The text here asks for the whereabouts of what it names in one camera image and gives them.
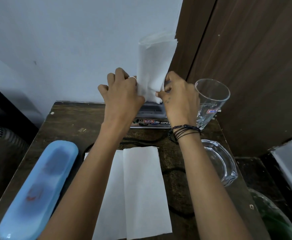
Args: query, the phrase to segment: label sticker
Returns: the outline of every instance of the label sticker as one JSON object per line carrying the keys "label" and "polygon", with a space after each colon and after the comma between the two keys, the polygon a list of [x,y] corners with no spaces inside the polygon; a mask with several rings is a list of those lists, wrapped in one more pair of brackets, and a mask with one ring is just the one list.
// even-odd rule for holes
{"label": "label sticker", "polygon": [[208,114],[216,113],[218,110],[219,110],[219,108],[217,108],[217,109],[208,109],[207,113]]}

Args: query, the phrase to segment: person's left hand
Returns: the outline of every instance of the person's left hand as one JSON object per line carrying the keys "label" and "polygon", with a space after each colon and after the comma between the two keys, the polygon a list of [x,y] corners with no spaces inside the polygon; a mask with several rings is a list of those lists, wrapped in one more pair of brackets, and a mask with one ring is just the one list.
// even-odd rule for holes
{"label": "person's left hand", "polygon": [[128,132],[145,98],[136,92],[136,78],[117,68],[115,74],[107,75],[107,85],[99,85],[98,90],[105,101],[104,124],[120,128],[123,136]]}

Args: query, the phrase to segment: hand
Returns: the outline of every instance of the hand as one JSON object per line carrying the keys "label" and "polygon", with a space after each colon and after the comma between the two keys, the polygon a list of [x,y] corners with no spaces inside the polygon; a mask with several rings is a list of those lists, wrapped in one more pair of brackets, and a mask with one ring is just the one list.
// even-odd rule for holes
{"label": "hand", "polygon": [[185,124],[196,126],[200,98],[195,86],[175,72],[168,72],[165,81],[170,83],[165,86],[165,91],[156,92],[156,96],[163,100],[171,127]]}
{"label": "hand", "polygon": [[115,74],[107,75],[107,85],[99,85],[98,90],[105,101],[104,124],[120,128],[123,136],[128,132],[145,98],[137,96],[136,79],[117,68]]}

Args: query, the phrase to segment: clear glass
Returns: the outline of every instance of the clear glass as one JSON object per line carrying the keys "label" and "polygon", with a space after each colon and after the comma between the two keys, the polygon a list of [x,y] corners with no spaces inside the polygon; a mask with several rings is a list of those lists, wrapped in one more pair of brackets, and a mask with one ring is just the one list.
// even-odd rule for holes
{"label": "clear glass", "polygon": [[200,94],[200,110],[196,122],[197,127],[202,130],[228,100],[231,93],[221,82],[208,78],[198,80],[195,88]]}
{"label": "clear glass", "polygon": [[231,185],[238,177],[236,163],[231,154],[217,141],[202,140],[202,143],[222,184],[225,187]]}

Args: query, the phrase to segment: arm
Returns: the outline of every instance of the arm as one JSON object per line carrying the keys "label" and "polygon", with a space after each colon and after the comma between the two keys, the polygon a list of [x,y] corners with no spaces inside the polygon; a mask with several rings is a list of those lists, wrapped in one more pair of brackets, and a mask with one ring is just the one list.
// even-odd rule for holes
{"label": "arm", "polygon": [[[171,81],[165,87],[165,91],[170,92],[161,91],[156,95],[164,102],[171,126],[196,126],[200,101],[194,85],[186,83],[174,72],[169,72],[166,80]],[[178,142],[200,239],[252,239],[217,176],[201,143],[200,134],[185,135]]]}
{"label": "arm", "polygon": [[92,239],[114,154],[145,101],[123,69],[107,80],[98,87],[106,104],[99,136],[39,239]]}

